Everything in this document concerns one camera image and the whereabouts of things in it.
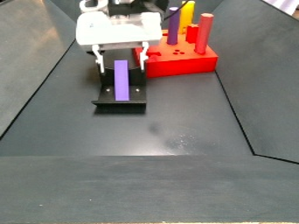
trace purple block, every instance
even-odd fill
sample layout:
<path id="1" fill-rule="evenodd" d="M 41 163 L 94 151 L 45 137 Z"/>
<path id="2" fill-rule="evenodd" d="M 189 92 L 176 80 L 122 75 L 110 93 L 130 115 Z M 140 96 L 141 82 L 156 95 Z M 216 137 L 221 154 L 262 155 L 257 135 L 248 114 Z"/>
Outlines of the purple block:
<path id="1" fill-rule="evenodd" d="M 168 37 L 166 37 L 166 44 L 173 46 L 177 44 L 177 31 L 180 26 L 180 15 L 181 12 L 177 11 L 177 7 L 169 8 L 169 24 L 168 24 Z"/>
<path id="2" fill-rule="evenodd" d="M 114 60 L 115 101 L 129 101 L 126 60 Z"/>

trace black block holder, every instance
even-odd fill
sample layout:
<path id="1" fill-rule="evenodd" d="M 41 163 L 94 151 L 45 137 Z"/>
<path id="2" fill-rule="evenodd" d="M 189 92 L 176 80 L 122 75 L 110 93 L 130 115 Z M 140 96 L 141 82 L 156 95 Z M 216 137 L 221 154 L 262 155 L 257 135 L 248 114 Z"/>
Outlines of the black block holder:
<path id="1" fill-rule="evenodd" d="M 114 69 L 105 67 L 99 72 L 99 93 L 91 103 L 97 106 L 97 112 L 105 113 L 144 113 L 145 112 L 145 66 L 127 69 L 129 101 L 115 101 L 114 97 Z"/>

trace cable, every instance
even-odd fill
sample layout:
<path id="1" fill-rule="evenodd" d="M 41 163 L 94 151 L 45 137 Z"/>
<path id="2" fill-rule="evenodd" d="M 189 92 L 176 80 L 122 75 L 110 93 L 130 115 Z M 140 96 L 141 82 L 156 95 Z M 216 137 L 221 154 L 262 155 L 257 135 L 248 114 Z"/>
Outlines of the cable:
<path id="1" fill-rule="evenodd" d="M 177 10 L 176 10 L 168 17 L 165 17 L 165 18 L 162 19 L 162 21 L 166 20 L 169 17 L 172 17 L 172 16 L 180 11 L 180 9 L 182 8 L 182 6 L 184 6 L 189 1 L 190 1 L 190 0 L 186 0 L 186 1 L 184 2 L 184 4 L 177 8 Z"/>

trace yellow peg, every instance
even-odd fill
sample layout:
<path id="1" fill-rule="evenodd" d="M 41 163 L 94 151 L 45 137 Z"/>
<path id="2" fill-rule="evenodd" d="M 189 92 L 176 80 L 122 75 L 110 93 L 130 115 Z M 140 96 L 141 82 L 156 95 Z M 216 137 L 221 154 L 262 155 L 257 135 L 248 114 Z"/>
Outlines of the yellow peg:
<path id="1" fill-rule="evenodd" d="M 194 6 L 194 1 L 189 1 L 181 7 L 180 28 L 178 28 L 180 34 L 185 33 L 186 26 L 192 23 L 193 6 Z"/>

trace cylinder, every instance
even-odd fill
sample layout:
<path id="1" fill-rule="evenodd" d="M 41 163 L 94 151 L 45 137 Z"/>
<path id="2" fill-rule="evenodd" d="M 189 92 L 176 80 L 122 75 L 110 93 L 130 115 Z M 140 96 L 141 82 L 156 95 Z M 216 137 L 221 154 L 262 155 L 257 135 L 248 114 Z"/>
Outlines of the cylinder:
<path id="1" fill-rule="evenodd" d="M 194 43 L 194 52 L 198 54 L 205 53 L 205 48 L 208 45 L 209 35 L 210 35 L 210 26 L 212 26 L 213 15 L 209 13 L 200 14 L 200 22 L 198 22 L 198 33 Z"/>
<path id="2" fill-rule="evenodd" d="M 181 7 L 181 17 L 180 17 L 180 28 L 178 33 L 184 34 L 186 25 L 192 23 L 192 14 L 193 14 L 193 7 L 194 7 L 194 1 L 189 1 L 182 7 Z"/>
<path id="3" fill-rule="evenodd" d="M 180 15 L 181 12 L 177 11 L 177 7 L 169 8 L 169 24 L 168 24 L 168 36 L 166 36 L 166 44 L 173 46 L 177 44 L 177 31 L 180 25 Z"/>

